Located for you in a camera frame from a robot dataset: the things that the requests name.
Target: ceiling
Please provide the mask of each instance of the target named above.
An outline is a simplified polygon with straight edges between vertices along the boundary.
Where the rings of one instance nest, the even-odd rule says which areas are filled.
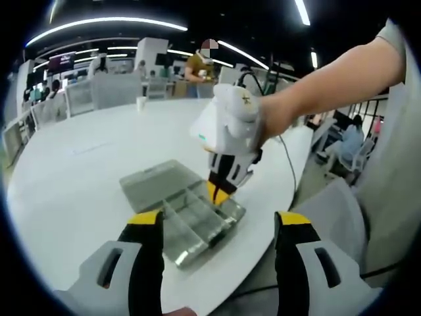
[[[349,48],[370,41],[387,16],[379,1],[303,1],[310,26],[302,23],[294,0],[57,0],[40,19],[34,36],[69,22],[111,16],[171,22],[187,27],[188,31],[134,22],[84,24],[45,36],[26,48],[26,56],[35,58],[64,45],[99,38],[126,38],[109,40],[101,45],[137,46],[138,39],[145,36],[166,38],[172,49],[194,52],[203,40],[213,38],[236,46],[266,65],[270,65],[273,54],[274,61],[291,64],[295,69],[285,72],[302,77],[313,71],[312,49],[317,52],[319,66],[325,65]],[[97,44],[100,42],[58,49],[46,57],[96,48]],[[135,51],[115,53],[134,55]],[[215,59],[227,63],[256,66],[221,45],[216,54]]]

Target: floor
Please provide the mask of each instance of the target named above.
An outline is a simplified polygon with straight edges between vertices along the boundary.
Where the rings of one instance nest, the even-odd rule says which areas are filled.
[[[324,169],[315,162],[313,156],[310,156],[291,208],[296,207],[301,202],[318,193],[330,181],[332,181],[332,178],[325,178]],[[232,297],[240,296],[255,289],[276,285],[275,256],[272,243],[257,266],[251,271],[243,283],[240,284]],[[274,316],[277,315],[277,312],[278,290],[269,289],[247,294],[236,299],[229,298],[211,313],[211,316]]]

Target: display screen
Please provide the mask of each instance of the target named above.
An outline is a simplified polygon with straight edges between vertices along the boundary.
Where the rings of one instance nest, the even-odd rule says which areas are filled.
[[[72,70],[74,66],[74,53],[53,57],[48,63],[48,73],[58,74]]]

